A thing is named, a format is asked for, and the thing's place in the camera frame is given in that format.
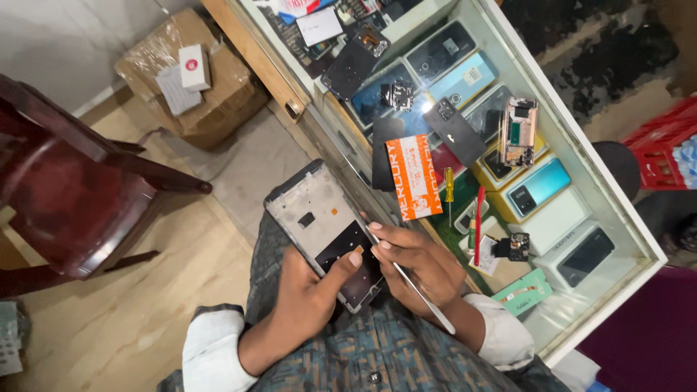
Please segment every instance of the small white box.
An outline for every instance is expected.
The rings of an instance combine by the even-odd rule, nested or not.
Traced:
[[[570,186],[523,223],[510,223],[511,233],[530,235],[530,253],[544,256],[564,236],[590,216],[583,198]]]
[[[179,69],[181,69],[181,85],[188,91],[203,91],[210,88],[208,55],[201,44],[179,49]]]
[[[573,229],[542,257],[533,259],[552,288],[573,292],[579,284],[598,285],[604,275],[591,278],[593,271],[615,250],[615,244],[598,222],[587,220]]]

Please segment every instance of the yellow phone box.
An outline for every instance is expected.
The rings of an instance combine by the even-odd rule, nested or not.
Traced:
[[[494,142],[489,146],[487,152],[470,167],[472,174],[487,192],[503,188],[512,179],[529,170],[525,167],[504,166],[500,161],[498,145],[498,142]],[[535,136],[535,162],[542,158],[547,151],[549,151],[549,145],[537,133]]]

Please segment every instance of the red plastic crate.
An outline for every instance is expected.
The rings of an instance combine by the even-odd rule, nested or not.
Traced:
[[[639,142],[646,135],[654,132],[658,128],[677,120],[689,119],[697,119],[697,96],[679,102],[666,113],[642,125],[641,128],[622,140],[622,144],[631,149],[632,144]]]
[[[642,188],[687,189],[673,159],[673,148],[697,134],[697,118],[674,120],[662,126],[644,126],[640,130],[644,131],[641,137],[628,147],[639,163]]]

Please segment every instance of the fingernail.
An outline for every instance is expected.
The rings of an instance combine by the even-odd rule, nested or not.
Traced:
[[[358,253],[352,252],[350,255],[348,255],[348,260],[351,262],[351,264],[353,264],[353,266],[360,266],[362,257]]]

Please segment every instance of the cabinet handle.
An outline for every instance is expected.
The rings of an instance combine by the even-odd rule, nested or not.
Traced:
[[[298,117],[300,117],[300,115],[302,114],[302,110],[301,110],[300,106],[298,106],[298,104],[292,99],[290,99],[290,100],[288,100],[288,102],[286,102],[285,108],[286,108],[286,112],[288,112],[288,115],[293,120],[297,120]]]

